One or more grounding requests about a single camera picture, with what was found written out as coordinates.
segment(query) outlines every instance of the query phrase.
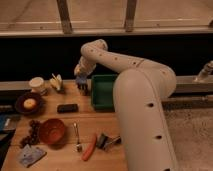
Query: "blue cloth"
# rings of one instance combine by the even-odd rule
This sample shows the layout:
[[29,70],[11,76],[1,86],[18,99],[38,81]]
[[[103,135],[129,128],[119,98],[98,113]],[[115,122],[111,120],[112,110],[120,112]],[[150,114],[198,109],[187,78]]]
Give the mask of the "blue cloth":
[[4,129],[6,120],[7,120],[7,115],[0,115],[0,130]]

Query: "green container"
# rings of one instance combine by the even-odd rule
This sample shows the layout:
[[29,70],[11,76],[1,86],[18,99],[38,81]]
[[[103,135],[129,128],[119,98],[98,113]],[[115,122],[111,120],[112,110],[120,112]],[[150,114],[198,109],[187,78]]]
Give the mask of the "green container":
[[93,75],[91,103],[95,110],[114,110],[113,85],[117,74]]

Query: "black wall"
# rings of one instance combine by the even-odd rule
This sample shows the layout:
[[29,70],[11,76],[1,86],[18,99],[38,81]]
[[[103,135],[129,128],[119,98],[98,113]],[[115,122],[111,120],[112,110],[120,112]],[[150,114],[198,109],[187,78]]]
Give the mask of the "black wall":
[[[196,75],[213,59],[213,34],[0,38],[0,81],[45,79],[51,73],[74,78],[81,45],[105,39],[109,51],[149,58],[174,69],[177,75]],[[94,74],[112,73],[98,65]]]

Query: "floor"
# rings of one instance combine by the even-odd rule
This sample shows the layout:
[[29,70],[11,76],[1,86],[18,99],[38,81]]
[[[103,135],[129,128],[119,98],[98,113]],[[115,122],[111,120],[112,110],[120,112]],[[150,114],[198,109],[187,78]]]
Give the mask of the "floor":
[[[67,0],[74,28],[122,28],[127,0]],[[208,25],[211,0],[138,0],[135,27]],[[52,0],[1,0],[0,31],[61,29]]]

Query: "bread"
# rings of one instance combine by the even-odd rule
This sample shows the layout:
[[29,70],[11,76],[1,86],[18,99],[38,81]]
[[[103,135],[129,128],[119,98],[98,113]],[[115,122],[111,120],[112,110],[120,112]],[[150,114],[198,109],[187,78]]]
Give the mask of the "bread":
[[27,110],[31,110],[36,106],[37,102],[33,98],[28,98],[24,101],[23,106]]

